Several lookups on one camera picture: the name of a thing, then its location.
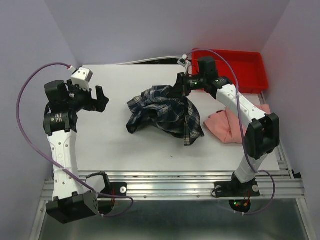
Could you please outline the navy plaid skirt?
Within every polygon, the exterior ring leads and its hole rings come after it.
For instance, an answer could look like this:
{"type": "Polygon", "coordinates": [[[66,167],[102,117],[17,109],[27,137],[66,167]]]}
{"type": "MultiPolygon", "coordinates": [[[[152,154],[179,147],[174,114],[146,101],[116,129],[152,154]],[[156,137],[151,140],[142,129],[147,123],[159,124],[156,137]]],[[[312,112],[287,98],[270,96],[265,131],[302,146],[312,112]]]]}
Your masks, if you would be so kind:
{"type": "Polygon", "coordinates": [[[198,109],[184,95],[168,98],[172,88],[170,85],[152,86],[128,101],[131,116],[126,124],[127,131],[133,134],[146,126],[153,126],[183,139],[185,146],[204,137],[198,109]]]}

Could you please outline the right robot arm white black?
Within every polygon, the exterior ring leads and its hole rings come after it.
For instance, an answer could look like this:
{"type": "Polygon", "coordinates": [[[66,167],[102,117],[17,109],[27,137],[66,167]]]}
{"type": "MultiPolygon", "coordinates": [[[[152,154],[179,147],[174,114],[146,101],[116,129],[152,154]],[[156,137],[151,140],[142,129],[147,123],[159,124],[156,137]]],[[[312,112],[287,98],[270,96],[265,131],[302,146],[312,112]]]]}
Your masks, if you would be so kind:
{"type": "Polygon", "coordinates": [[[204,89],[237,115],[240,129],[246,129],[241,134],[244,156],[230,181],[214,183],[212,196],[231,198],[250,193],[257,197],[260,193],[256,175],[268,154],[280,144],[280,119],[275,113],[268,114],[256,107],[230,79],[220,77],[213,57],[201,57],[197,62],[198,74],[189,76],[187,73],[179,73],[168,97],[179,98],[188,96],[192,90],[204,89]]]}

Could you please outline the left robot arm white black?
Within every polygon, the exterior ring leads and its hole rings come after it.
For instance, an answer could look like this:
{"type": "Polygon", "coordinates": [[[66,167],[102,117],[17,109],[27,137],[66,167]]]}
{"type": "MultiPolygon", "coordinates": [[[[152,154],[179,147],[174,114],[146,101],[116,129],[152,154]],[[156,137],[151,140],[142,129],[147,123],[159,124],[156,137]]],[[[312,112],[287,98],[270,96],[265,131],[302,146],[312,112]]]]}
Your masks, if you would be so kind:
{"type": "Polygon", "coordinates": [[[52,201],[46,204],[46,213],[62,224],[95,216],[98,213],[97,194],[106,197],[111,184],[103,179],[94,185],[94,191],[84,186],[79,178],[76,159],[78,112],[102,113],[109,102],[103,88],[96,86],[83,90],[71,80],[55,80],[44,85],[48,99],[43,128],[47,135],[53,160],[54,188],[52,201]]]}

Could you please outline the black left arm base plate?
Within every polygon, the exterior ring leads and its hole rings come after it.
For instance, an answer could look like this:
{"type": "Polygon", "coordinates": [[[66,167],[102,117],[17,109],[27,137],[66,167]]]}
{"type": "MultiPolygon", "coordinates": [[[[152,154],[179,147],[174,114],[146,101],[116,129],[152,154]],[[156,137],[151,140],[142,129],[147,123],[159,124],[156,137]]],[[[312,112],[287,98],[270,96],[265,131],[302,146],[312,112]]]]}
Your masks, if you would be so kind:
{"type": "MultiPolygon", "coordinates": [[[[127,196],[127,183],[126,182],[109,182],[104,183],[104,187],[99,191],[105,195],[113,195],[113,196],[127,196]]],[[[106,196],[98,196],[98,199],[105,199],[105,201],[98,202],[98,211],[101,214],[110,213],[115,205],[116,199],[114,197],[109,198],[106,196]]]]}

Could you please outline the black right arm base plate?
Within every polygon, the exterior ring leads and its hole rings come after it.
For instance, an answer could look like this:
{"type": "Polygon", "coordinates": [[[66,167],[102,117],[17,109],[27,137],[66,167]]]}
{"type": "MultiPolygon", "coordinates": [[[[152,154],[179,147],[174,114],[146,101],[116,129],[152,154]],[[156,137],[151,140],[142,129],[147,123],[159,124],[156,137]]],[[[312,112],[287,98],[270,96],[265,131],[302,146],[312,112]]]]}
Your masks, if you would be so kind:
{"type": "Polygon", "coordinates": [[[251,209],[251,198],[260,195],[260,189],[255,180],[247,183],[240,183],[237,180],[217,181],[211,191],[213,198],[230,198],[231,209],[243,215],[251,209]]]}

